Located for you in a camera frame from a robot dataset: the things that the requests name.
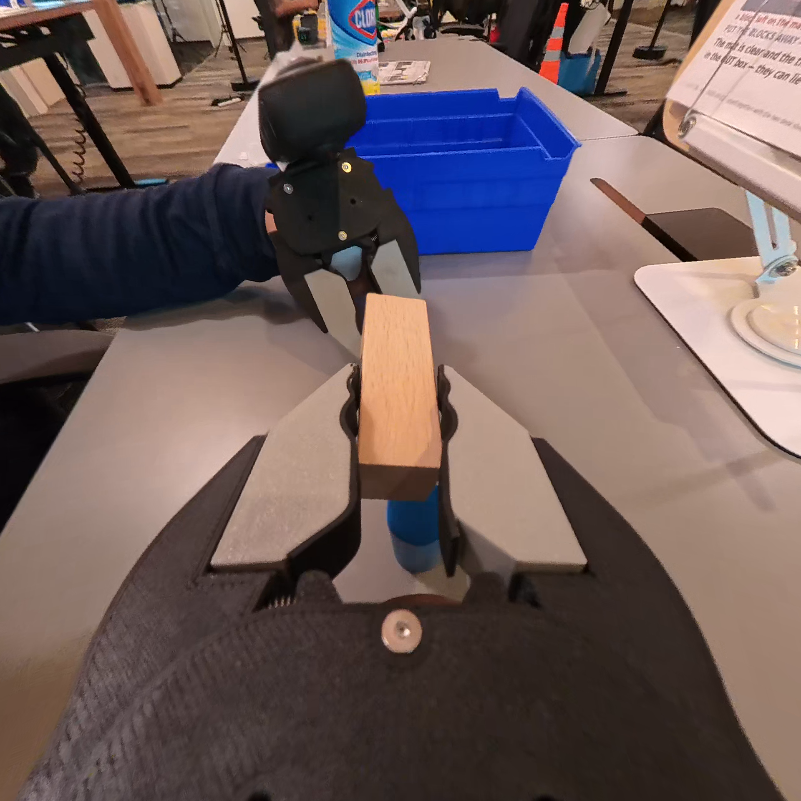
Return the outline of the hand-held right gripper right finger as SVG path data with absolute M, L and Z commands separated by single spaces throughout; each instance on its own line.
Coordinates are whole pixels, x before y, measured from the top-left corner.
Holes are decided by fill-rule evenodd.
M 587 558 L 529 431 L 450 366 L 437 374 L 446 572 L 580 573 Z

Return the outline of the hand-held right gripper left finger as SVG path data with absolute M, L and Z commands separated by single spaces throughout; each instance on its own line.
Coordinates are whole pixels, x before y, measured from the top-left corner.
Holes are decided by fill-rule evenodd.
M 346 365 L 266 435 L 211 559 L 216 572 L 337 577 L 361 541 L 360 369 Z

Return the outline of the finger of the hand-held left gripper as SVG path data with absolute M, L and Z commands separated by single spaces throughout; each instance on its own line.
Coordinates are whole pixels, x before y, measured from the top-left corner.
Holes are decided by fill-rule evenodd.
M 305 281 L 327 333 L 360 360 L 362 337 L 356 306 L 343 275 L 324 268 L 310 272 Z
M 412 275 L 396 240 L 378 247 L 370 272 L 383 295 L 412 295 Z

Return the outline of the natural wooden plank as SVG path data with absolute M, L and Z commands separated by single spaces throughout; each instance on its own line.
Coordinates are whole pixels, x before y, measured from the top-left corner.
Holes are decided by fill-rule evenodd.
M 357 458 L 362 496 L 423 502 L 441 468 L 441 423 L 426 302 L 366 296 Z

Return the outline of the blue wooden cylinder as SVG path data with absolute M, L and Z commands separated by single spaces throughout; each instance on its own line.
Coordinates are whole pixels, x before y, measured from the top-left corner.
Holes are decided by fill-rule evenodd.
M 422 574 L 441 562 L 438 486 L 425 501 L 387 502 L 386 522 L 395 559 L 410 574 Z

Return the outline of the blue plastic bin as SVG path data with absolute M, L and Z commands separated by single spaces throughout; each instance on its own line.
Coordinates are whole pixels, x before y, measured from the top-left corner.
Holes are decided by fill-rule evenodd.
M 374 166 L 419 254 L 531 251 L 579 143 L 527 87 L 366 97 L 349 141 Z

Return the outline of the person's left forearm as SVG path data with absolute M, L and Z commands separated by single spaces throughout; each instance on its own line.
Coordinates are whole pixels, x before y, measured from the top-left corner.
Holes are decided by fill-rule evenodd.
M 264 167 L 145 189 L 1 203 L 1 325 L 61 325 L 217 300 L 278 275 Z

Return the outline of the folded printed paper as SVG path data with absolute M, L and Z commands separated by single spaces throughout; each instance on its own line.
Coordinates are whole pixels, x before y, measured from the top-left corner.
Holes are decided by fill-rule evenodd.
M 390 61 L 379 64 L 378 79 L 381 86 L 411 86 L 425 84 L 431 63 L 422 60 Z

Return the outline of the disinfecting wipes canister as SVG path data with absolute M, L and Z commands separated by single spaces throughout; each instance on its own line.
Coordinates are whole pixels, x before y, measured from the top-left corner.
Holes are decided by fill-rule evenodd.
M 380 93 L 375 1 L 329 1 L 329 30 L 336 59 L 350 62 L 365 95 Z

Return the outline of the wooden leg desk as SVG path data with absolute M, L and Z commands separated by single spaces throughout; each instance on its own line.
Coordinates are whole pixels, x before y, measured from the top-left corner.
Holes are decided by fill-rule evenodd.
M 123 189 L 144 188 L 147 182 L 138 182 L 131 177 L 82 91 L 60 59 L 69 41 L 87 42 L 92 38 L 85 20 L 82 21 L 80 32 L 66 30 L 63 21 L 81 17 L 89 11 L 95 11 L 98 15 L 139 102 L 144 106 L 160 105 L 163 99 L 159 88 L 125 23 L 123 12 L 112 1 L 52 2 L 49 5 L 31 6 L 2 2 L 1 31 L 2 35 L 10 38 L 8 46 L 2 47 L 2 71 L 42 59 L 69 104 L 80 131 L 93 143 L 118 186 Z

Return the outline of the blue bucket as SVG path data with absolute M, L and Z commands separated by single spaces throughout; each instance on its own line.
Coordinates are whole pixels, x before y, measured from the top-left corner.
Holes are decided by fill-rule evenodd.
M 575 55 L 562 52 L 557 85 L 580 97 L 593 95 L 601 64 L 602 53 L 596 48 Z

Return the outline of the orange traffic cone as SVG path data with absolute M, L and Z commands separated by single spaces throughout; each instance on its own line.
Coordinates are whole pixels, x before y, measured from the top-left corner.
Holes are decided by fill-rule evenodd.
M 546 42 L 542 62 L 538 74 L 553 84 L 558 84 L 559 70 L 562 60 L 562 43 L 569 4 L 561 3 L 558 8 L 554 27 Z

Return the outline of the black office chair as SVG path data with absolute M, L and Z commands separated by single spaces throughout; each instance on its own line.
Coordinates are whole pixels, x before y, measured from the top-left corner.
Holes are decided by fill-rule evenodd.
M 108 332 L 81 328 L 2 333 L 2 527 L 112 339 Z

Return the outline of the black stanchion pole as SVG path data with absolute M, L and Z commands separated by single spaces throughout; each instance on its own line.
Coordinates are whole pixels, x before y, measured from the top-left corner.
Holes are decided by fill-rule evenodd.
M 658 15 L 656 11 L 648 12 L 643 18 L 643 22 L 653 22 L 654 29 L 648 34 L 647 40 L 636 45 L 632 51 L 632 57 L 640 62 L 661 63 L 665 61 L 668 52 L 668 45 L 673 42 L 676 36 L 687 35 L 686 14 L 683 2 L 665 1 L 661 2 Z

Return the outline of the printed instruction sheet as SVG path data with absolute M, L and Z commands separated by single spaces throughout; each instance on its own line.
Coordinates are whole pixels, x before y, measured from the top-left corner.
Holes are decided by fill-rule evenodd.
M 800 155 L 800 2 L 734 2 L 667 98 Z

